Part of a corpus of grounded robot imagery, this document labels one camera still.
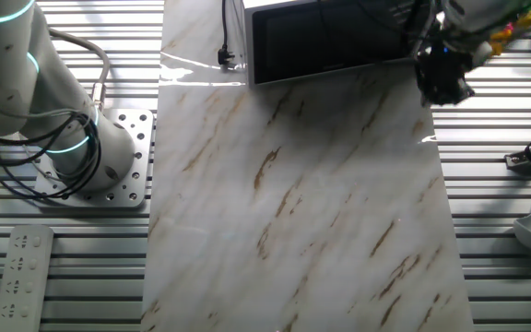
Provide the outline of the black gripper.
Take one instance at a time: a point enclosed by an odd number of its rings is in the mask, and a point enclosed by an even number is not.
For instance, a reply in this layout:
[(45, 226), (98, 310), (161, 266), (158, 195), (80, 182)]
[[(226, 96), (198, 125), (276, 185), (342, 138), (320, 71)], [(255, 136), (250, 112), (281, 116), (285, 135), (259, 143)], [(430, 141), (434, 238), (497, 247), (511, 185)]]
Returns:
[(416, 75), (421, 105), (457, 105), (473, 97), (475, 91), (465, 79), (472, 65), (469, 53), (460, 53), (443, 45), (418, 52)]

